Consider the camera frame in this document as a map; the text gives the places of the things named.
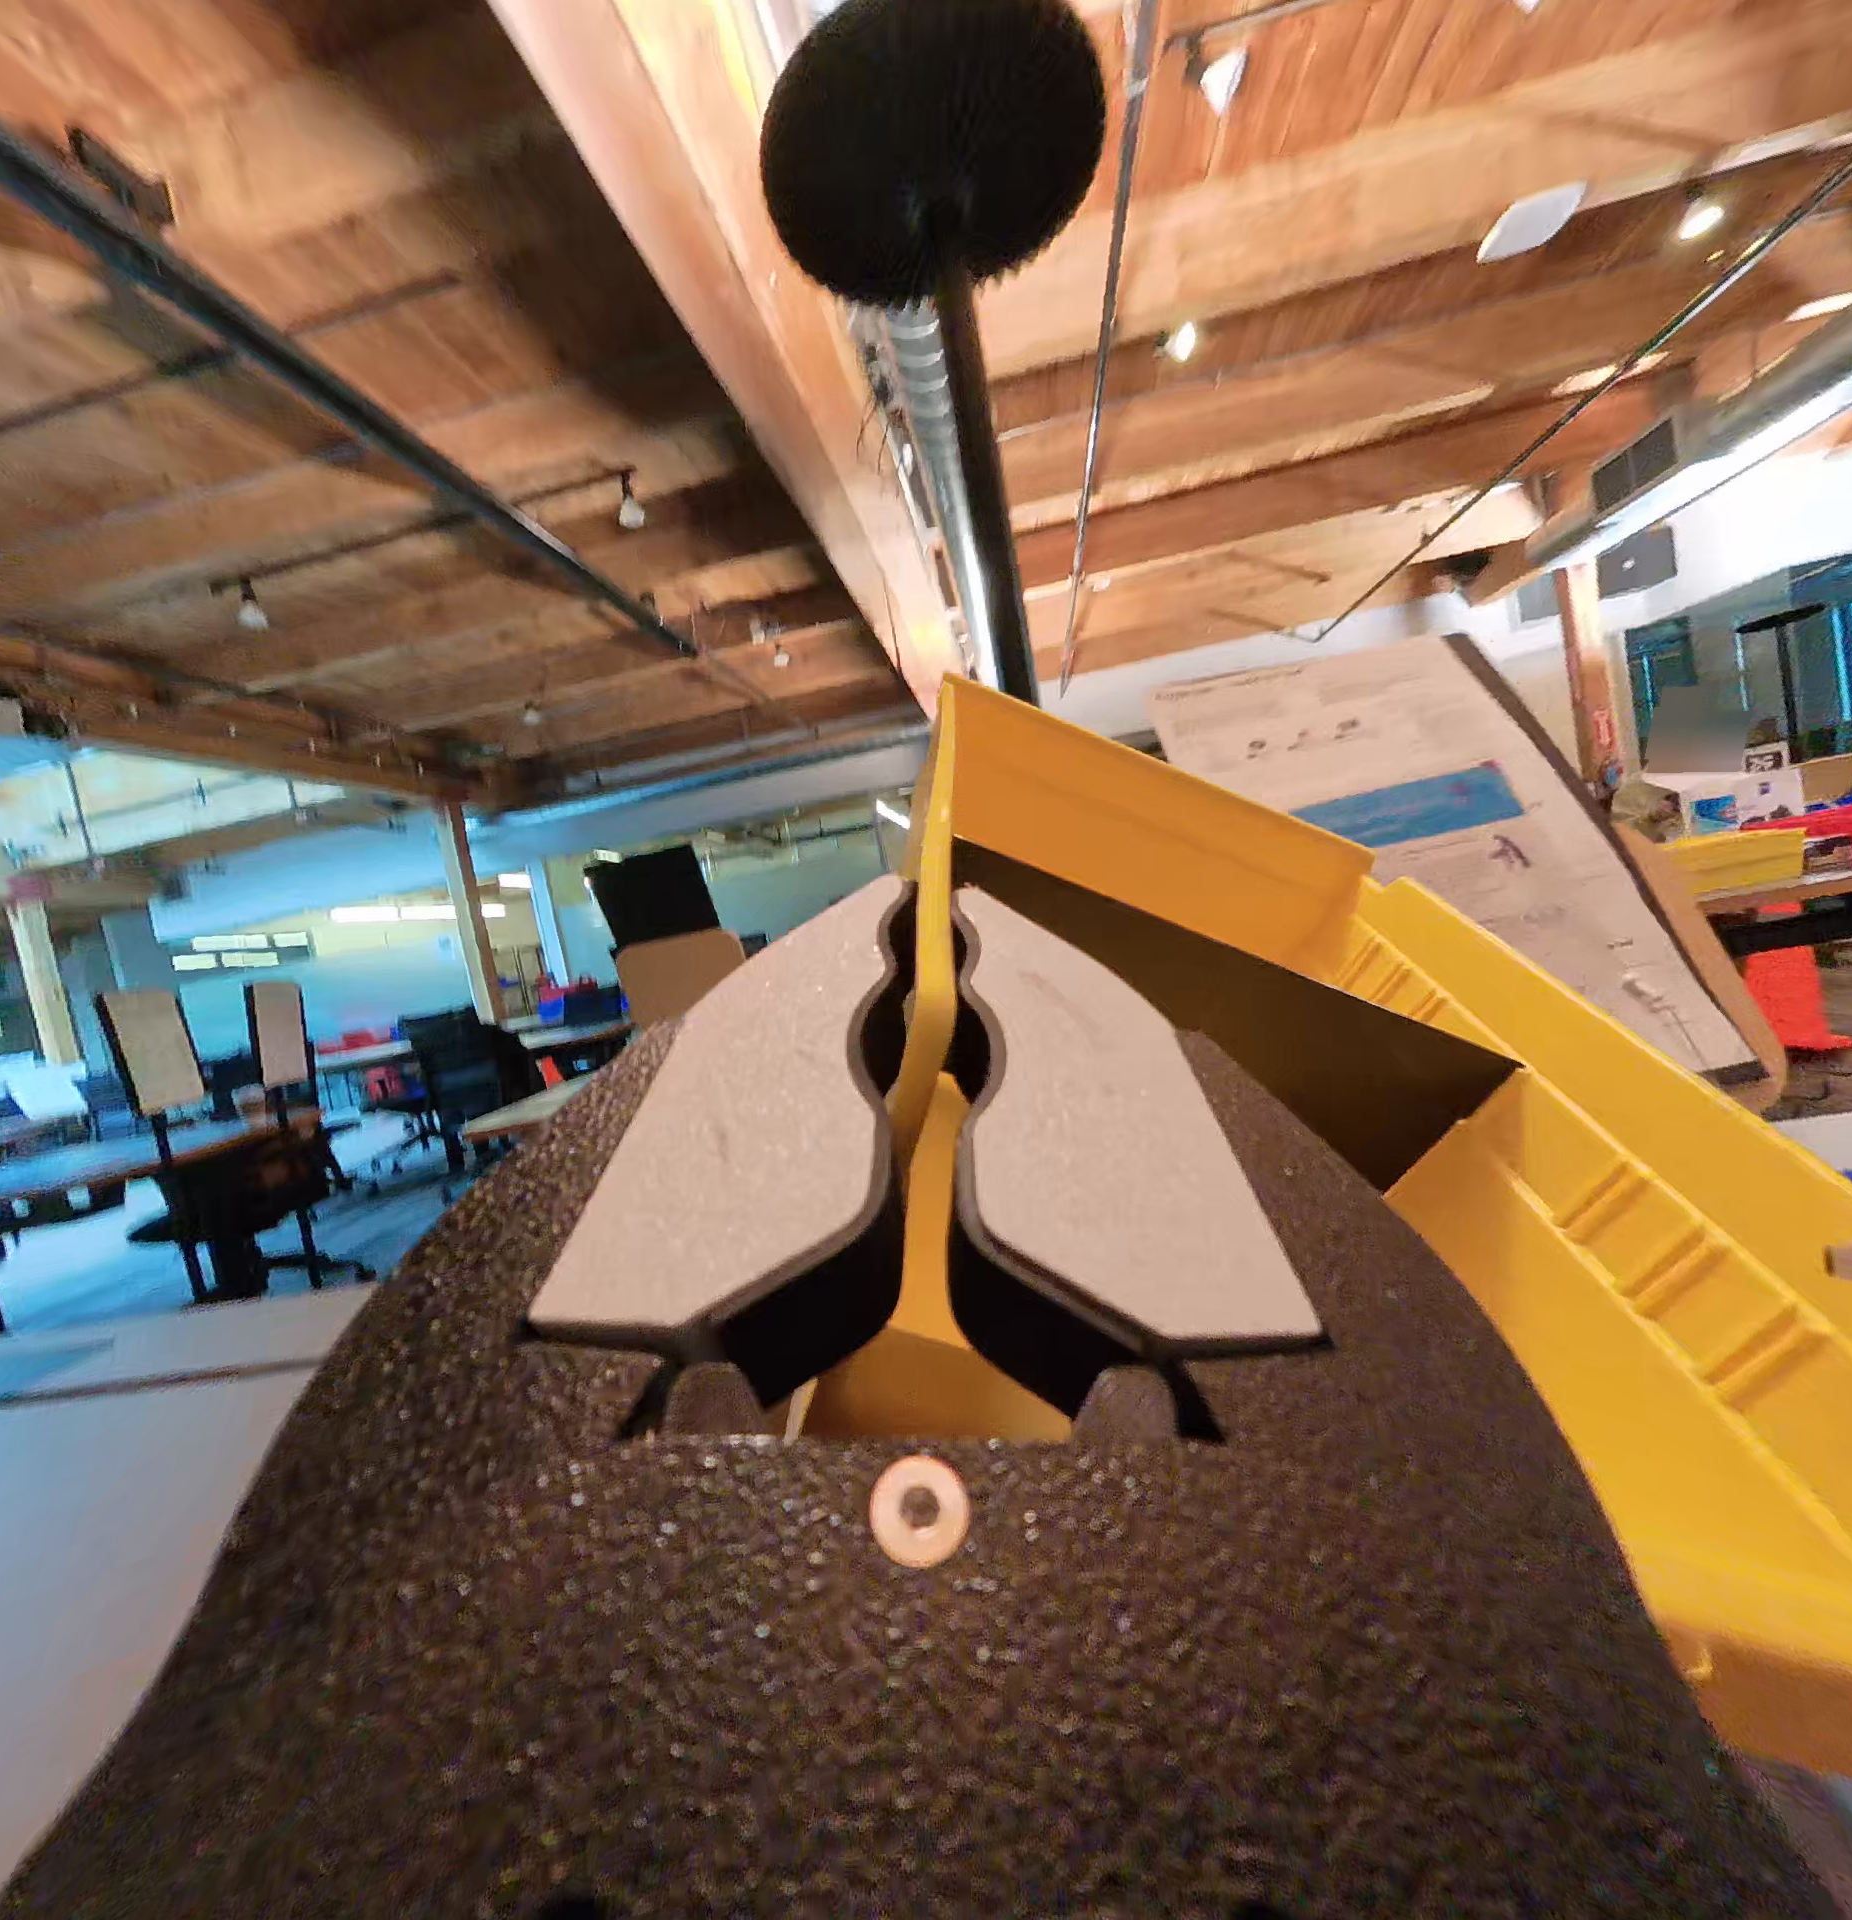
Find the grey desk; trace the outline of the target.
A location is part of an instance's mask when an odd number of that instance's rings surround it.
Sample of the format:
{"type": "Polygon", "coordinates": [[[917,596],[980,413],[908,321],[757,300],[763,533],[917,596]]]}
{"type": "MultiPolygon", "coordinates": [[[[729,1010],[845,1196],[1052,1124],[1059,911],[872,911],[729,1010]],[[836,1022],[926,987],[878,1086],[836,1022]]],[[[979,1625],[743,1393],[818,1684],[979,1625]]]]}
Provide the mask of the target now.
{"type": "Polygon", "coordinates": [[[0,1336],[0,1887],[144,1700],[279,1426],[373,1296],[0,1336]]]}

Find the black monitor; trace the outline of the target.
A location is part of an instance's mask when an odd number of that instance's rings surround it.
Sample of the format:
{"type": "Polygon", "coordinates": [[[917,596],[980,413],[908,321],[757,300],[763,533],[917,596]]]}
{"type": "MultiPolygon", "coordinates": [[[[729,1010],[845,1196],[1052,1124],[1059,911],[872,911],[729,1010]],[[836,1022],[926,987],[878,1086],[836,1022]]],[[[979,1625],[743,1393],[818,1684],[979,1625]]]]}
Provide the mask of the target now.
{"type": "Polygon", "coordinates": [[[689,841],[645,853],[597,853],[583,871],[612,957],[702,930],[720,930],[699,853],[689,841]]]}

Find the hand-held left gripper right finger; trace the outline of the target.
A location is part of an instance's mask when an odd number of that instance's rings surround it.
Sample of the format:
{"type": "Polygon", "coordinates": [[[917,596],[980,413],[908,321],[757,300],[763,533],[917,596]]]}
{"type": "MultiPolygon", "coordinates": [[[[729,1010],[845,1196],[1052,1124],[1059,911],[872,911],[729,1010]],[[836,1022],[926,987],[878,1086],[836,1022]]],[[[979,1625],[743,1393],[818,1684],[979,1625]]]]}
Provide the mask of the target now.
{"type": "Polygon", "coordinates": [[[1322,1347],[1322,1312],[1229,1143],[1173,1022],[1117,972],[976,883],[955,889],[966,1096],[948,1306],[1068,1418],[1107,1371],[1322,1347]]]}

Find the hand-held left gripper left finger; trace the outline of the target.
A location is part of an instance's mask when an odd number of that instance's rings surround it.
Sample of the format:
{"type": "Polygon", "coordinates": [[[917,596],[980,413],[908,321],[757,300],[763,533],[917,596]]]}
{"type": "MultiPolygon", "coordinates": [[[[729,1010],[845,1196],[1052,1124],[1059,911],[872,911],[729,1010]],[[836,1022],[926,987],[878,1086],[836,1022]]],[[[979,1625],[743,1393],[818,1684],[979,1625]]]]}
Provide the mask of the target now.
{"type": "Polygon", "coordinates": [[[682,1017],[526,1308],[536,1336],[725,1362],[775,1403],[889,1322],[911,927],[912,886],[878,878],[682,1017]]]}

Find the orange traffic cone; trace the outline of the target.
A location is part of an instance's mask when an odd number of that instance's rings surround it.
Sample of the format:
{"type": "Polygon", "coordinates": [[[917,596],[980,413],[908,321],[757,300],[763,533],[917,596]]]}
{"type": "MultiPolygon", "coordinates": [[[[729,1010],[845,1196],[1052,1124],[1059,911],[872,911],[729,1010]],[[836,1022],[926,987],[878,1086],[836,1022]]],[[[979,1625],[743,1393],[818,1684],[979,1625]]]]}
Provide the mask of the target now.
{"type": "Polygon", "coordinates": [[[1852,1037],[1828,1020],[1822,972],[1811,943],[1750,952],[1742,960],[1742,972],[1786,1053],[1818,1055],[1852,1048],[1852,1037]]]}

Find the silver ventilation duct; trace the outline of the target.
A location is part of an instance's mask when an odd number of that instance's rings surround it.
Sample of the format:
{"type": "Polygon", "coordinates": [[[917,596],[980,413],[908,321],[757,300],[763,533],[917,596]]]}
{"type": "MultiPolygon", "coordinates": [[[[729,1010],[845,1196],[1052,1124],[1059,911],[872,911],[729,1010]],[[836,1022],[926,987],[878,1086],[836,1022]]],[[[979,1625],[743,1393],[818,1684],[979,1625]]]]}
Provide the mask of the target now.
{"type": "Polygon", "coordinates": [[[989,690],[1003,690],[987,567],[961,468],[952,368],[939,318],[928,302],[898,310],[859,305],[853,330],[908,501],[936,542],[966,670],[989,690]]]}

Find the black fuzzy ball on pole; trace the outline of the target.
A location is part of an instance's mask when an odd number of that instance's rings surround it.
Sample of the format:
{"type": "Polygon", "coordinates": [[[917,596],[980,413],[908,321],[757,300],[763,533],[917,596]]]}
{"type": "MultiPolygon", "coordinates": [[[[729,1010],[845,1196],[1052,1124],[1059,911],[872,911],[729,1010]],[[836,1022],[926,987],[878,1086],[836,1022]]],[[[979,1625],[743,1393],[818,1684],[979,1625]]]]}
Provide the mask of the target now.
{"type": "Polygon", "coordinates": [[[1077,214],[1107,136],[1097,43],[1059,2],[853,2],[795,43],[759,163],[794,264],[849,302],[928,302],[952,368],[961,468],[1003,690],[1037,707],[1034,639],[979,339],[979,290],[1077,214]]]}

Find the yellow plastic bin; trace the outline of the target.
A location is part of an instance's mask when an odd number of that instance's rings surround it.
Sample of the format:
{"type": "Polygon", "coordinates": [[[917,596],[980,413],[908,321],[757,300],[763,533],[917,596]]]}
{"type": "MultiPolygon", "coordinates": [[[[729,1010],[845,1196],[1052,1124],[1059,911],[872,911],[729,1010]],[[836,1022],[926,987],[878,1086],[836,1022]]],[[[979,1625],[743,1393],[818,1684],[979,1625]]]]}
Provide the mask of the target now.
{"type": "Polygon", "coordinates": [[[1371,855],[973,680],[911,809],[946,1277],[957,883],[1123,972],[1274,1090],[1485,1308],[1734,1747],[1852,1778],[1852,1182],[1371,855]]]}

